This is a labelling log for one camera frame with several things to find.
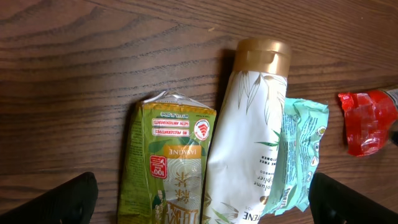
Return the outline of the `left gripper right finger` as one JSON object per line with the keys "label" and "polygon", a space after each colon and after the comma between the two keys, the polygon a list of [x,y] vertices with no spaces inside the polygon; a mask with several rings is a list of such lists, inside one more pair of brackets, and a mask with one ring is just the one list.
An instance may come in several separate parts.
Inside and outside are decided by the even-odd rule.
{"label": "left gripper right finger", "polygon": [[317,172],[310,184],[314,224],[397,223],[397,213]]}

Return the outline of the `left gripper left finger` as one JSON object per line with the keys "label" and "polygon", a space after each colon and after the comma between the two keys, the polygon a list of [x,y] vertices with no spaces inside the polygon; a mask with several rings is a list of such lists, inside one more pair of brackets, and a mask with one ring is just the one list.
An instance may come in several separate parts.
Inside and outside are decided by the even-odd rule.
{"label": "left gripper left finger", "polygon": [[1,223],[89,223],[98,199],[98,184],[85,172],[1,215]]}

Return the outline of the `teal snack packet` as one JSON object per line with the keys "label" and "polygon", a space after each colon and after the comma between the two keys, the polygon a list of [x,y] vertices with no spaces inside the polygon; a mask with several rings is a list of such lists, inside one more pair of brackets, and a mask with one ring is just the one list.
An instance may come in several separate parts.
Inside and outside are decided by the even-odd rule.
{"label": "teal snack packet", "polygon": [[263,215],[281,215],[309,206],[309,188],[320,162],[320,141],[329,117],[327,105],[311,100],[285,100],[282,131],[271,193]]}

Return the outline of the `white tube gold cap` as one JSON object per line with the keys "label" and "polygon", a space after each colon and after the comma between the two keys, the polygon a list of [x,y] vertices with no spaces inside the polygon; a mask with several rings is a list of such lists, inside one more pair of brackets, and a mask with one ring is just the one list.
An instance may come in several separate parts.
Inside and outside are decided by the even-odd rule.
{"label": "white tube gold cap", "polygon": [[258,223],[274,178],[291,48],[238,43],[208,156],[203,223]]}

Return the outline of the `orange noodle packet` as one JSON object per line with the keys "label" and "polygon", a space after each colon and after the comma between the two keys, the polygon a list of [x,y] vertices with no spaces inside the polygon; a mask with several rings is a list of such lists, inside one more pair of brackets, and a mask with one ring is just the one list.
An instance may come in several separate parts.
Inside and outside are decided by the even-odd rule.
{"label": "orange noodle packet", "polygon": [[348,153],[368,156],[387,142],[397,144],[397,86],[340,93]]}

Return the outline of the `green tea drink pouch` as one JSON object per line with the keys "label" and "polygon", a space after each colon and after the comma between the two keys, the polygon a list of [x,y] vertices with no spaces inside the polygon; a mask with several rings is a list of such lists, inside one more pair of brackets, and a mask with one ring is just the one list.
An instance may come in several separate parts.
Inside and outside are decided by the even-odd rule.
{"label": "green tea drink pouch", "polygon": [[163,91],[132,114],[118,223],[200,221],[207,154],[216,111]]}

